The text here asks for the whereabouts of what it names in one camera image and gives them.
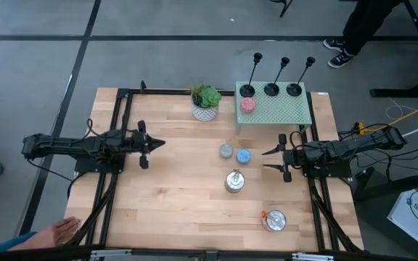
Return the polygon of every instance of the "wooden tabletop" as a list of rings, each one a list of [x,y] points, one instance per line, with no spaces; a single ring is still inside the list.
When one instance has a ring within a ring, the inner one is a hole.
[[[97,91],[91,119],[98,133],[109,128],[116,93],[116,88]],[[337,139],[328,95],[312,93],[312,99],[319,138]],[[284,183],[278,170],[262,166],[281,163],[280,154],[261,154],[277,145],[279,133],[289,135],[295,126],[247,126],[235,136],[232,96],[223,96],[217,118],[203,123],[193,118],[189,96],[136,94],[128,129],[136,128],[139,120],[146,122],[148,134],[166,144],[148,156],[148,170],[139,167],[138,154],[127,156],[115,193],[108,247],[317,251],[307,180],[300,170],[291,169],[292,183]],[[295,135],[293,141],[300,144],[300,137]],[[235,153],[249,149],[251,162],[241,165],[235,156],[220,158],[219,147],[225,143],[231,144]],[[230,194],[224,179],[235,168],[246,182],[239,193]],[[97,173],[86,174],[75,182],[66,216],[88,217],[98,177]],[[362,247],[349,188],[334,178],[329,178],[328,184],[335,218]],[[280,232],[265,231],[262,210],[282,211],[287,227]],[[98,221],[95,242],[102,215]],[[322,225],[329,246],[324,218]]]

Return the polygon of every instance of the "can with orange lid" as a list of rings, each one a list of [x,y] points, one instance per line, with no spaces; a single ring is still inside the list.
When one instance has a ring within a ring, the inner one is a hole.
[[[287,226],[287,218],[279,210],[262,211],[262,226],[270,232],[282,231]]]

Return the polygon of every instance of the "green pegboard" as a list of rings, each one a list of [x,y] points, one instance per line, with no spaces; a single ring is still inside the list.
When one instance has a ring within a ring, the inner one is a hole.
[[[264,93],[264,86],[269,82],[251,82],[255,89],[253,96],[255,109],[250,114],[244,113],[241,108],[243,97],[239,94],[239,88],[248,82],[236,82],[236,111],[238,124],[289,124],[310,125],[311,113],[309,112],[308,100],[304,83],[299,83],[303,92],[299,96],[290,96],[287,93],[289,82],[277,82],[280,92],[276,96]]]

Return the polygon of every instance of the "potted plant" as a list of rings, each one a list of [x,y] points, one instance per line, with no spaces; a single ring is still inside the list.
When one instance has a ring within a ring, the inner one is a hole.
[[[200,121],[211,121],[218,113],[218,103],[222,95],[212,88],[201,84],[191,89],[192,114]]]

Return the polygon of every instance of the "hand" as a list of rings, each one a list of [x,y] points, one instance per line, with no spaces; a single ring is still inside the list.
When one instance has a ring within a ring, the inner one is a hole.
[[[27,241],[13,247],[11,250],[56,247],[71,239],[79,225],[79,219],[75,217],[66,218],[36,233]]]

